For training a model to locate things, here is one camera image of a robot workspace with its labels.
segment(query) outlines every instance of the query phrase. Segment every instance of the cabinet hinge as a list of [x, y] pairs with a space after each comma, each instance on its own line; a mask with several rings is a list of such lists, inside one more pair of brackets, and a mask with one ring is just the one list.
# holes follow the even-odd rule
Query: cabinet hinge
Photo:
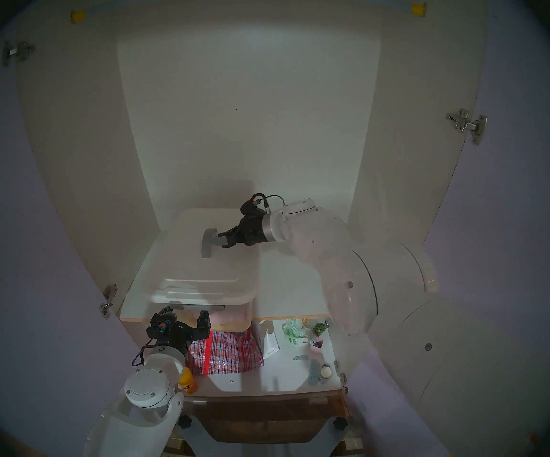
[[6, 41], [4, 47], [2, 47], [2, 66], [7, 67], [10, 59], [16, 59], [17, 62], [25, 62], [35, 49], [36, 46], [29, 42], [20, 41], [15, 47]]
[[486, 128], [486, 116], [484, 114], [481, 114], [477, 120], [470, 121], [469, 111], [460, 109], [457, 113], [446, 113], [446, 119], [450, 121], [455, 130], [459, 132], [470, 131], [472, 142], [476, 145], [480, 144]]
[[345, 394], [349, 393], [349, 388], [347, 388], [347, 375], [344, 372], [341, 372], [339, 375], [341, 379], [341, 386], [345, 390]]
[[99, 312], [101, 313], [101, 316], [103, 316], [105, 319], [108, 319], [110, 317], [112, 300], [116, 296], [117, 291], [118, 287], [116, 285], [108, 285], [104, 289], [104, 298], [106, 302], [99, 305]]

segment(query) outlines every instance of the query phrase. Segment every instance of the white egg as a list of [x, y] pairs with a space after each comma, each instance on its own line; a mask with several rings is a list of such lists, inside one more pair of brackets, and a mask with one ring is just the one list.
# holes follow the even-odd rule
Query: white egg
[[332, 376], [332, 370], [328, 366], [321, 368], [321, 376], [324, 378], [330, 378]]

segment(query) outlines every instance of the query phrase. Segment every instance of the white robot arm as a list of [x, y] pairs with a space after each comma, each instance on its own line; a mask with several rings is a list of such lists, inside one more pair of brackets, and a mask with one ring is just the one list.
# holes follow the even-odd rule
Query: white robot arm
[[[133, 361], [131, 374], [116, 400], [101, 414], [89, 433], [84, 457], [157, 457], [176, 425], [184, 396], [176, 385], [188, 347], [206, 339], [211, 330], [209, 313], [201, 311], [197, 327], [178, 322], [171, 308], [154, 314], [146, 333], [150, 341]], [[144, 350], [154, 351], [144, 362]]]
[[311, 199], [263, 219], [269, 241], [287, 241], [300, 261], [319, 273], [330, 315], [347, 334], [367, 333], [377, 316], [373, 281], [344, 221]]
[[393, 318], [389, 327], [417, 307], [420, 294], [438, 291], [435, 270], [422, 249], [396, 242], [360, 245], [339, 216], [311, 199], [272, 213], [257, 206], [261, 201], [266, 202], [262, 193], [246, 201], [239, 225], [218, 234], [212, 244], [288, 242], [299, 260], [319, 273], [330, 316], [347, 334], [367, 333], [382, 313]]

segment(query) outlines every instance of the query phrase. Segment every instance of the white cabinet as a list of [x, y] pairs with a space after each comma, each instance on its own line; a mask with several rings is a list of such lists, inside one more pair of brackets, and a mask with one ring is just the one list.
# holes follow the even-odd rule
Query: white cabinet
[[[98, 287], [119, 286], [122, 321], [158, 309], [119, 307], [186, 208], [310, 196], [362, 240], [422, 243], [463, 144], [444, 115], [475, 99], [485, 0], [430, 0], [423, 18], [352, 0], [161, 0], [70, 24], [104, 1], [29, 7], [18, 34], [37, 51], [18, 86], [51, 198]], [[254, 317], [327, 317], [316, 273], [262, 248]]]

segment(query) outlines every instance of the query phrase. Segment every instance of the cabinet door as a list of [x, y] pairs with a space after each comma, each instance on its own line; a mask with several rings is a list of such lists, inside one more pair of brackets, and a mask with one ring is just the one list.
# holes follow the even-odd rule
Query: cabinet door
[[118, 311], [159, 229], [131, 133], [115, 34], [98, 16], [69, 22], [75, 0], [37, 0], [18, 18], [36, 51], [17, 71], [38, 169], [97, 287]]
[[454, 455], [525, 455], [550, 426], [550, 37], [521, 0], [488, 11], [485, 136], [466, 140], [424, 243], [441, 297], [373, 329], [378, 357], [349, 383], [381, 455], [446, 454], [421, 426], [410, 439], [415, 411]]
[[[11, 23], [0, 53], [14, 37]], [[40, 177], [14, 64], [0, 63], [0, 428], [39, 452], [81, 455], [131, 372], [137, 346], [103, 301]]]
[[423, 243], [463, 147], [463, 135], [445, 115], [474, 107], [486, 0], [426, 1], [423, 18], [383, 10], [373, 105], [349, 213], [349, 228], [363, 242]]

